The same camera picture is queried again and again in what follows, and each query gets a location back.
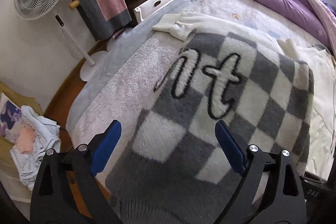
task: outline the drawer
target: drawer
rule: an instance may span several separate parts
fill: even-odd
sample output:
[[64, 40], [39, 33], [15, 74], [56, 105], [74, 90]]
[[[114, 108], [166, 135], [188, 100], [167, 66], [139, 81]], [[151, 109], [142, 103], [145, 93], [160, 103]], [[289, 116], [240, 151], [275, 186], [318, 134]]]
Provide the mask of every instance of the drawer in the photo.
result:
[[147, 0], [138, 7], [134, 8], [134, 14], [138, 23], [143, 22], [147, 17], [161, 8], [165, 7], [173, 0]]

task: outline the pile of clothes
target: pile of clothes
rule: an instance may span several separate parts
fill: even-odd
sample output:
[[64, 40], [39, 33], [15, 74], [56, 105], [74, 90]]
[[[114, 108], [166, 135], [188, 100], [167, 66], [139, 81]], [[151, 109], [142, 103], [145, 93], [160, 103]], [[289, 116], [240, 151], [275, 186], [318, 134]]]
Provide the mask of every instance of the pile of clothes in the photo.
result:
[[59, 128], [32, 107], [18, 107], [0, 93], [0, 136], [14, 144], [11, 157], [20, 181], [31, 191], [45, 152], [50, 148], [60, 152]]

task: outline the white wall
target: white wall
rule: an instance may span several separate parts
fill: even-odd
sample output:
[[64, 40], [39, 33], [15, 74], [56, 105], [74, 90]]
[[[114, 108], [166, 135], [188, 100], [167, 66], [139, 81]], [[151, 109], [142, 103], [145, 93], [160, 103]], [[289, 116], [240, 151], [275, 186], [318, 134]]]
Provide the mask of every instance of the white wall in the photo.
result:
[[[59, 1], [58, 14], [89, 51], [95, 40], [79, 13], [68, 8], [69, 2]], [[13, 0], [0, 0], [0, 15], [0, 81], [16, 92], [35, 97], [45, 110], [79, 60], [72, 57], [52, 14], [26, 21], [17, 15]], [[72, 54], [80, 58], [76, 51]]]

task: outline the fan stand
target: fan stand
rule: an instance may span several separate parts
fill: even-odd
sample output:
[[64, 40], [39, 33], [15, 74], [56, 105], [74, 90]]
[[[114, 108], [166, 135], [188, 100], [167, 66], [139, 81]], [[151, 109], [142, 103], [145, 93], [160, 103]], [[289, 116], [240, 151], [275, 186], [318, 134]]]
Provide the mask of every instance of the fan stand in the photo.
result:
[[68, 35], [70, 40], [73, 42], [76, 48], [80, 51], [80, 53], [86, 59], [85, 63], [81, 67], [79, 75], [80, 75], [80, 78], [84, 82], [88, 82], [95, 74], [95, 71], [97, 70], [97, 68], [101, 66], [102, 63], [104, 62], [104, 59], [107, 55], [107, 51], [99, 51], [99, 52], [92, 54], [91, 56], [88, 55], [88, 53], [78, 44], [78, 42], [76, 42], [76, 39], [73, 37], [71, 32], [69, 32], [68, 28], [64, 25], [64, 22], [61, 20], [61, 18], [59, 17], [57, 12], [55, 12], [55, 10], [54, 10], [54, 14], [55, 14], [55, 19], [57, 20], [59, 25], [62, 27], [63, 31]]

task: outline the checkered blanket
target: checkered blanket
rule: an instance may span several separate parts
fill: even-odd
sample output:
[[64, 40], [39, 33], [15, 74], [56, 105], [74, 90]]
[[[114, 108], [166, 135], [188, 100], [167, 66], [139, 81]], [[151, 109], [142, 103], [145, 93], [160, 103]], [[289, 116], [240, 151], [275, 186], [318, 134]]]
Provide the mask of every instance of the checkered blanket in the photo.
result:
[[106, 180], [124, 223], [213, 223], [241, 179], [215, 134], [305, 162], [313, 76], [238, 32], [196, 32], [152, 88], [136, 134]]

